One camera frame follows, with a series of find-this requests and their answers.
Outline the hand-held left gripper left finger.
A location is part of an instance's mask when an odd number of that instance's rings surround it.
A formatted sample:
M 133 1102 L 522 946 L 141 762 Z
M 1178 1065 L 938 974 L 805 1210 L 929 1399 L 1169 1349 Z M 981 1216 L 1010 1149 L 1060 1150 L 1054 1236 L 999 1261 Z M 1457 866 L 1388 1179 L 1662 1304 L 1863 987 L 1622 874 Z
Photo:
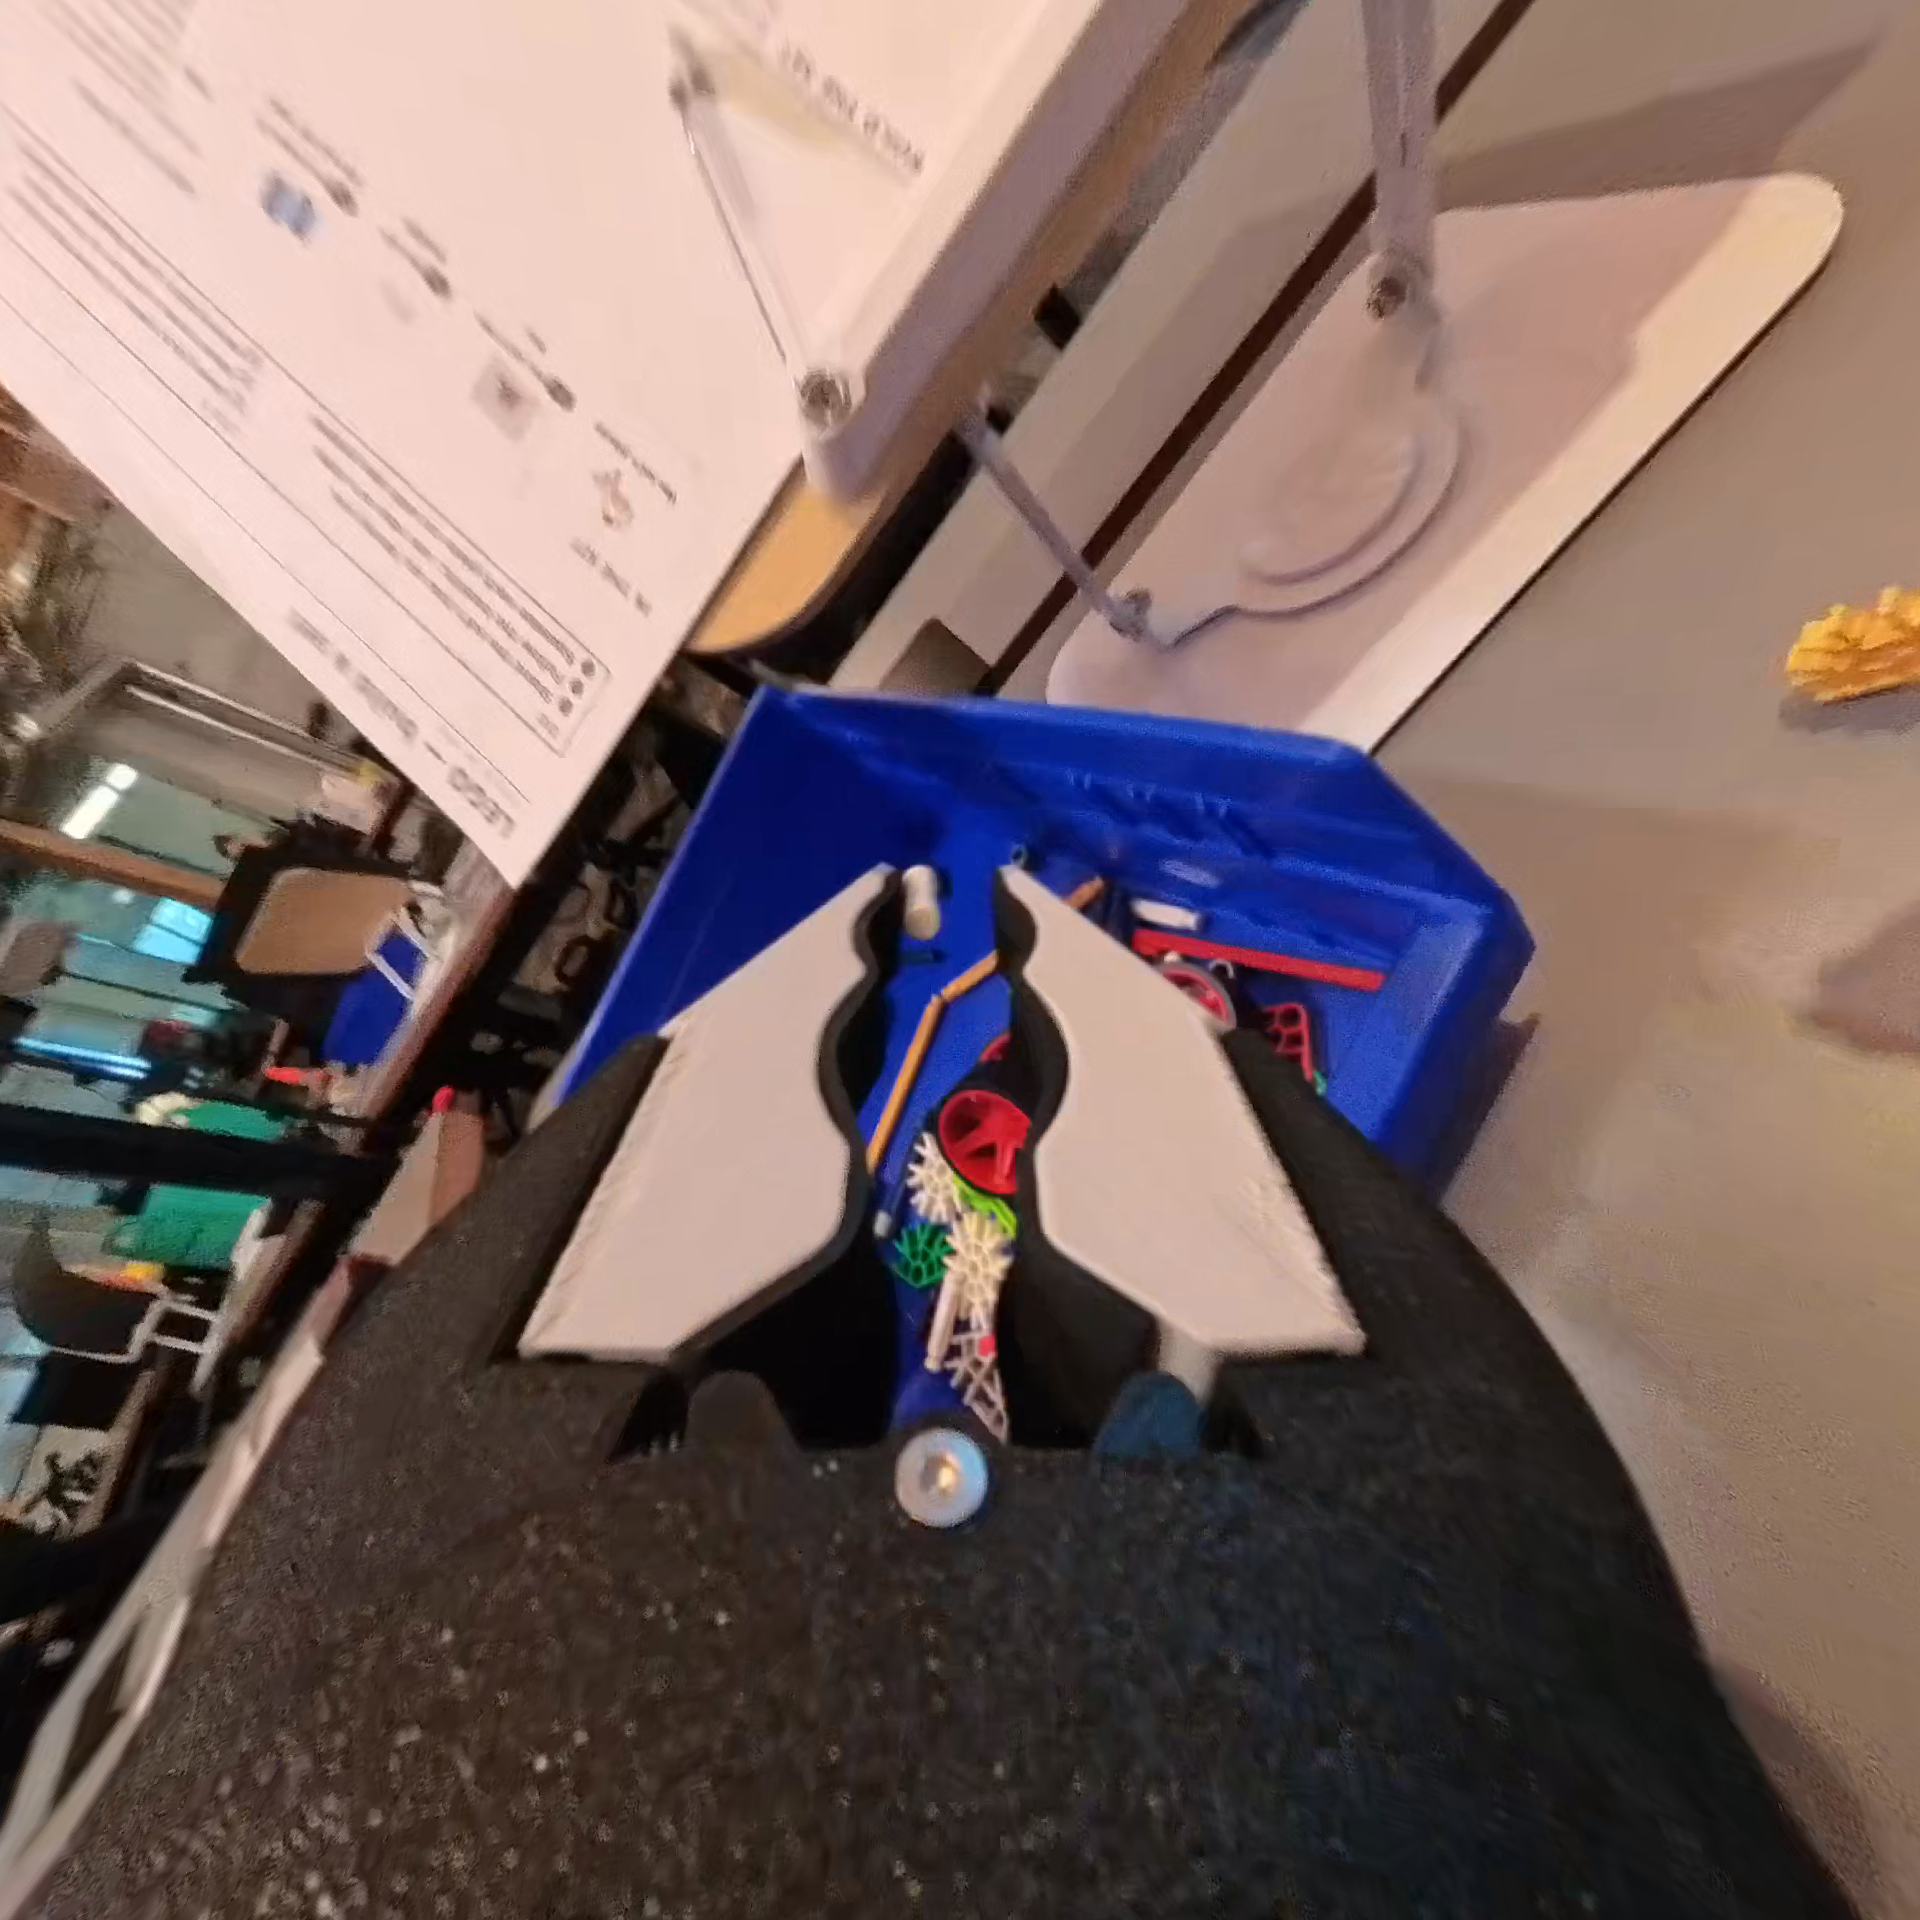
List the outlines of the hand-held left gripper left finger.
M 853 1246 L 872 1193 L 860 1026 L 898 936 L 901 871 L 871 868 L 669 1020 L 522 1359 L 685 1363 Z

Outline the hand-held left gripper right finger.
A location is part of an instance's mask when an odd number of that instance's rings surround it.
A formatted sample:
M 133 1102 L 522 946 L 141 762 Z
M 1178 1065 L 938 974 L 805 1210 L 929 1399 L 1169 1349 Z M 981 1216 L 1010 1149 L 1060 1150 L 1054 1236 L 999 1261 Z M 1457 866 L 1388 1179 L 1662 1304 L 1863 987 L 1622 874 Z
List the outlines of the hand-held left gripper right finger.
M 1032 1384 L 1119 1384 L 1150 1364 L 1367 1349 L 1233 1035 L 1062 897 L 994 876 L 996 949 L 1035 1089 L 1021 1248 L 1000 1301 Z

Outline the blue parts bin with tag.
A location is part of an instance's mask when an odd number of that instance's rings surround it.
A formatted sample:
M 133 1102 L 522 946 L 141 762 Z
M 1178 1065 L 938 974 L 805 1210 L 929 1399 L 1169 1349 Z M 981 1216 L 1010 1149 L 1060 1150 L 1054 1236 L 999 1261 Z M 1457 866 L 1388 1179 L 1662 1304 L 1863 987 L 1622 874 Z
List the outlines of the blue parts bin with tag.
M 1018 1188 L 972 1188 L 974 1213 L 1015 1236 L 1015 1262 L 987 1313 L 952 1283 L 913 1293 L 888 1267 L 908 1222 L 905 1172 L 951 1092 L 989 1086 L 1035 1118 L 1035 1074 L 1018 1052 L 1009 977 L 949 1008 L 898 1132 L 872 1176 L 871 1242 L 674 1364 L 634 1363 L 693 1382 L 756 1372 L 808 1439 L 898 1428 L 970 1428 L 942 1374 L 951 1339 L 982 1329 L 1010 1414 L 1007 1445 L 1090 1445 L 1140 1389 L 1170 1390 L 1200 1425 L 1261 1436 L 1286 1422 L 1282 1397 L 1339 1405 L 1388 1378 L 1396 1335 L 1365 1275 L 1369 1236 L 1404 1261 L 1425 1205 L 1407 1175 L 1428 1168 L 1533 954 L 1514 900 L 1381 765 L 1297 733 L 1128 718 L 992 700 L 761 694 L 693 828 L 671 858 L 637 944 L 589 1023 L 589 1065 L 637 1044 L 639 1102 L 649 1046 L 669 1023 L 871 868 L 926 862 L 944 883 L 942 930 L 902 929 L 883 1008 L 860 1025 L 871 1080 L 859 1129 L 871 1138 L 929 998 L 996 946 L 996 874 L 1015 866 L 1077 906 L 1162 985 L 1130 946 L 1132 897 L 1202 910 L 1188 936 L 1386 972 L 1376 994 L 1212 968 L 1233 983 L 1228 1044 L 1261 1124 L 1297 1188 L 1365 1332 L 1358 1357 L 1227 1363 L 1209 1384 L 1150 1363 L 1116 1384 L 1035 1384 L 1003 1339 L 1000 1301 L 1021 1248 Z M 1268 1044 L 1261 1011 L 1310 1006 L 1320 1085 Z M 584 1357 L 531 1363 L 595 1363 Z

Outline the yellow fan toy connector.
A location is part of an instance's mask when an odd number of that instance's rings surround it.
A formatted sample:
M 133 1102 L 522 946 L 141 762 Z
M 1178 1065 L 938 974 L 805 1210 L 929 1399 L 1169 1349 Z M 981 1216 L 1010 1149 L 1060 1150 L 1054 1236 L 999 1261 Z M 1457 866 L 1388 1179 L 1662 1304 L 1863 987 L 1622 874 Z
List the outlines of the yellow fan toy connector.
M 1789 691 L 1836 706 L 1918 689 L 1918 591 L 1889 587 L 1805 623 L 1785 662 Z

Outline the yellow toy rod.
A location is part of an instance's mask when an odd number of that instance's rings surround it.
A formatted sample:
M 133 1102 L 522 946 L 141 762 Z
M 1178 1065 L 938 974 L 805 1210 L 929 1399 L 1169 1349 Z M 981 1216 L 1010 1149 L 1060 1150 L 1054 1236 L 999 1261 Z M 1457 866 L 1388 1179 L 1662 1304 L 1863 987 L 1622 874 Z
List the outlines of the yellow toy rod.
M 892 1079 L 892 1085 L 886 1091 L 886 1098 L 876 1116 L 875 1129 L 869 1137 L 866 1146 L 866 1172 L 879 1176 L 894 1138 L 901 1130 L 908 1098 L 915 1092 L 929 1056 L 932 1054 L 934 1043 L 940 1035 L 940 1028 L 947 1020 L 949 1008 L 972 996 L 981 987 L 985 987 L 999 972 L 999 951 L 989 949 L 972 966 L 954 974 L 944 983 L 932 996 L 926 998 L 923 1016 L 916 1023 L 910 1041 L 906 1044 L 905 1059 L 898 1066 L 898 1073 Z

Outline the thin red toy rod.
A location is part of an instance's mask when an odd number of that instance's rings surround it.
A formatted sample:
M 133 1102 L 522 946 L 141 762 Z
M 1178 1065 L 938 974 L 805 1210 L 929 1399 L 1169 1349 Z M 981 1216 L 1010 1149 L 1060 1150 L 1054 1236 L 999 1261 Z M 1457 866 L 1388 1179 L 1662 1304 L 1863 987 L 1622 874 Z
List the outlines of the thin red toy rod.
M 1128 936 L 1128 944 L 1140 959 L 1157 962 L 1172 961 L 1209 968 L 1231 968 L 1236 974 L 1250 972 L 1350 994 L 1381 994 L 1388 980 L 1388 974 L 1381 968 L 1218 942 L 1150 925 L 1138 926 Z

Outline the small blue bin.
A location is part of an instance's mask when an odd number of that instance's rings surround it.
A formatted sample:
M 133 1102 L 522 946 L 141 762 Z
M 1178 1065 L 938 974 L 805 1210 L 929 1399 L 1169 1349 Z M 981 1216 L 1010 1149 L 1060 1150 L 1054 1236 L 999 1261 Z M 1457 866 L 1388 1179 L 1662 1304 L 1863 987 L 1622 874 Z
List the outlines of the small blue bin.
M 379 1065 L 411 1019 L 426 964 L 428 954 L 406 929 L 388 930 L 375 961 L 342 987 L 321 1062 L 342 1073 Z

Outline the tan chair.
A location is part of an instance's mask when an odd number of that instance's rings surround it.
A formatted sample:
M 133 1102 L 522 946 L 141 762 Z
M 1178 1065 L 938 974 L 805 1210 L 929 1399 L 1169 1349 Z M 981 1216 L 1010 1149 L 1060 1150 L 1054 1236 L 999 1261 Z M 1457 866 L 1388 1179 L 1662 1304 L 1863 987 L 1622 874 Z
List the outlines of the tan chair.
M 191 987 L 240 998 L 252 983 L 342 983 L 373 966 L 382 940 L 444 890 L 360 852 L 276 841 L 246 845 L 208 913 Z

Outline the green bin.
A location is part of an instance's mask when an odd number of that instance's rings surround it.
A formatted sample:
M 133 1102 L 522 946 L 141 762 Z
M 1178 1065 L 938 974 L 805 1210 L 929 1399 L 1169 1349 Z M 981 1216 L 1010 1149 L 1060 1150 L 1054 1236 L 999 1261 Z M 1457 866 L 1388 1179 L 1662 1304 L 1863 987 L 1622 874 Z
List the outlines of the green bin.
M 274 1113 L 185 1094 L 160 1094 L 137 1108 L 147 1124 L 211 1138 L 278 1142 L 294 1120 Z M 272 1203 L 261 1193 L 149 1184 L 138 1206 L 116 1205 L 119 1222 L 104 1239 L 111 1259 L 181 1271 L 224 1271 L 258 1213 Z

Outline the black pole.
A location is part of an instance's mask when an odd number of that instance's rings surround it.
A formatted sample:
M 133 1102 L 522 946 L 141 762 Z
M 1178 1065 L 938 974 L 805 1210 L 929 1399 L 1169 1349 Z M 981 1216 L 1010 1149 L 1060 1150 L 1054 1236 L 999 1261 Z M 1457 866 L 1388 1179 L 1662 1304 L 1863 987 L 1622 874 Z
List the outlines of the black pole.
M 217 1188 L 299 1203 L 368 1203 L 398 1171 L 394 1155 L 207 1134 L 15 1102 L 3 1104 L 3 1164 L 101 1187 Z

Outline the instruction sheet board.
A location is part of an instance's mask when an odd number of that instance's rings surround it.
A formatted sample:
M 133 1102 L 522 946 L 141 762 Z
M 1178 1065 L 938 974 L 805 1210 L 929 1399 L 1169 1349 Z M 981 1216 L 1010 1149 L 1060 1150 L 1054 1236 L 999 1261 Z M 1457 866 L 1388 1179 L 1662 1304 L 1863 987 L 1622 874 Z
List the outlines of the instruction sheet board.
M 885 503 L 1233 4 L 4 4 L 4 386 L 528 880 Z

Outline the white lattice frame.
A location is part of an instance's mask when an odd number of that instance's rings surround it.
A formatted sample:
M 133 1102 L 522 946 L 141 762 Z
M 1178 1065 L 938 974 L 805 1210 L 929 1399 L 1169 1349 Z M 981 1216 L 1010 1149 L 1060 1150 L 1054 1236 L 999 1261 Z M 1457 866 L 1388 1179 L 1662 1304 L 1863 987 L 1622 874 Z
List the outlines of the white lattice frame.
M 291 1336 L 41 1721 L 4 1809 L 7 1919 L 28 1915 L 150 1715 L 218 1548 L 322 1371 L 328 1340 L 311 1322 Z

